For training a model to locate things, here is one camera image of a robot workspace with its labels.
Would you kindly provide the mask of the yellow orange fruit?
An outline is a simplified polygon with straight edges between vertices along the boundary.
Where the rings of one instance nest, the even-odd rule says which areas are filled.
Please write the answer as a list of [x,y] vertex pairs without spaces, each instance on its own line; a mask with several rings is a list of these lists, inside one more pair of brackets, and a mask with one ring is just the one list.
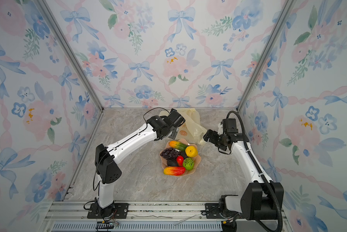
[[197,147],[196,146],[188,146],[185,149],[185,153],[190,158],[196,157],[198,155]]

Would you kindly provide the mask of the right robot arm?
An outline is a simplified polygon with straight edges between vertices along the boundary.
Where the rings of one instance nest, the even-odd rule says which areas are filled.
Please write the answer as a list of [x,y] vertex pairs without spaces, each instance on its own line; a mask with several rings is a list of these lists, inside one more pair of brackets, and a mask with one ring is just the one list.
[[235,156],[243,171],[246,189],[237,195],[223,195],[220,207],[240,213],[247,220],[273,220],[281,214],[277,209],[267,185],[271,186],[279,207],[282,207],[284,188],[275,182],[261,167],[256,159],[249,140],[238,132],[236,119],[223,119],[218,125],[218,132],[208,130],[204,141],[214,144],[218,151]]

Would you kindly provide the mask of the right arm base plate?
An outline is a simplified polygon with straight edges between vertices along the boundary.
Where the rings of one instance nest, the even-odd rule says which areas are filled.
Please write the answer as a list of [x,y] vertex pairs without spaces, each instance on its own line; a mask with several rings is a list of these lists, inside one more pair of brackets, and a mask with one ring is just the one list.
[[202,211],[201,215],[205,216],[207,219],[226,219],[226,214],[224,213],[225,205],[223,203],[206,203],[205,209]]

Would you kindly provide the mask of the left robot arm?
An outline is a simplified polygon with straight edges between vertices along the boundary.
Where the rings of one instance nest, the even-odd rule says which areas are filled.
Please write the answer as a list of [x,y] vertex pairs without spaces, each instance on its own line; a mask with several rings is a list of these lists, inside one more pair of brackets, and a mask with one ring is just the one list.
[[185,123],[184,117],[175,109],[167,116],[152,116],[144,120],[144,124],[125,138],[105,146],[96,147],[94,190],[98,196],[94,212],[101,218],[111,218],[115,214],[113,191],[115,182],[122,176],[118,165],[131,153],[151,141],[159,141],[166,137],[174,139],[179,127]]

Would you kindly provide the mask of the yellow plastic bag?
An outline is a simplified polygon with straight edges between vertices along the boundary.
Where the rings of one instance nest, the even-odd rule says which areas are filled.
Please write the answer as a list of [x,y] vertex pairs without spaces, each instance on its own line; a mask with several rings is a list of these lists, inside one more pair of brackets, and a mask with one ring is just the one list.
[[178,128],[175,137],[170,135],[168,138],[185,139],[189,144],[204,145],[203,136],[207,133],[207,129],[200,123],[199,112],[195,108],[179,108],[177,111],[185,119],[185,123]]

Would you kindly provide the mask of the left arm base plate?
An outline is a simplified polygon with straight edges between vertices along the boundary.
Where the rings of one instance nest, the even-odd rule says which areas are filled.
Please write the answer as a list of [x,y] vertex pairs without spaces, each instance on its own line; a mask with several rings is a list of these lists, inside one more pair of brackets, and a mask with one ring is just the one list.
[[88,219],[126,219],[129,209],[128,203],[112,203],[106,208],[101,208],[98,203],[92,203],[88,210]]

